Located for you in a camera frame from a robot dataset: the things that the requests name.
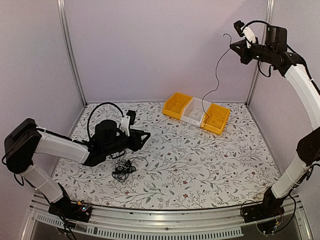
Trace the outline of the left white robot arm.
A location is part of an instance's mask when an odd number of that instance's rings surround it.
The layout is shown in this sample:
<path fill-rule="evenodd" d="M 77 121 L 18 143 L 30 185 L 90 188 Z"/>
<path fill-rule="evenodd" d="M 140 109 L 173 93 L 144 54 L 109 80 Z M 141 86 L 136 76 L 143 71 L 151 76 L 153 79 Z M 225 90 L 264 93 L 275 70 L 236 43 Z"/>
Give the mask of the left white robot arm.
<path fill-rule="evenodd" d="M 121 157 L 125 150 L 136 152 L 145 145 L 151 134 L 130 126 L 128 117 L 124 117 L 120 125 L 113 120 L 103 120 L 95 126 L 94 135 L 88 141 L 78 141 L 40 128 L 32 118 L 27 118 L 5 138 L 2 162 L 10 172 L 20 175 L 55 204 L 63 217 L 70 217 L 75 211 L 74 205 L 64 189 L 34 165 L 34 155 L 50 155 L 95 167 L 107 157 L 115 159 L 115 154 Z"/>

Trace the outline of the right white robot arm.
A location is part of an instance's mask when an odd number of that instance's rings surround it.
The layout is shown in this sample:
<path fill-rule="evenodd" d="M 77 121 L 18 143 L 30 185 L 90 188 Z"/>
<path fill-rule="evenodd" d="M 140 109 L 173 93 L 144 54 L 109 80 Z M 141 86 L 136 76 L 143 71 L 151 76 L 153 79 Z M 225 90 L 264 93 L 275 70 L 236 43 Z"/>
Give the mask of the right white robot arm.
<path fill-rule="evenodd" d="M 230 48 L 241 64 L 275 70 L 275 76 L 257 83 L 246 103 L 281 172 L 270 191 L 282 199 L 320 159 L 320 93 L 297 53 L 258 43 L 247 47 L 246 40 Z"/>

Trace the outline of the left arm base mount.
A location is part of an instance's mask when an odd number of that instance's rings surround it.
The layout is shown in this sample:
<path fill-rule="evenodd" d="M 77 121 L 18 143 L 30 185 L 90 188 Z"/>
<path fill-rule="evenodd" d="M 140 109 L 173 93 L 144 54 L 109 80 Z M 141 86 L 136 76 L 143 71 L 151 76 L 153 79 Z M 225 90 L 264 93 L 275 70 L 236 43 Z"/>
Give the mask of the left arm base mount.
<path fill-rule="evenodd" d="M 60 199 L 50 203 L 48 212 L 64 219 L 88 223 L 92 214 L 92 204 L 83 200 L 73 202 Z"/>

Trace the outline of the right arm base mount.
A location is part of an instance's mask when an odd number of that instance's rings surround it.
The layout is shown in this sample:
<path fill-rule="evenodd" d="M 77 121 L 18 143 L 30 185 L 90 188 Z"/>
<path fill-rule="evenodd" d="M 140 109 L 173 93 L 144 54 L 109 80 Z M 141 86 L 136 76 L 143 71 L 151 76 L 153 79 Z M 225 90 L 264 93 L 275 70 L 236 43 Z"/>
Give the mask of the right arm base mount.
<path fill-rule="evenodd" d="M 285 210 L 283 198 L 274 198 L 267 195 L 262 203 L 241 206 L 240 215 L 245 223 L 262 221 L 257 224 L 257 229 L 265 235 L 273 234 L 283 220 Z"/>

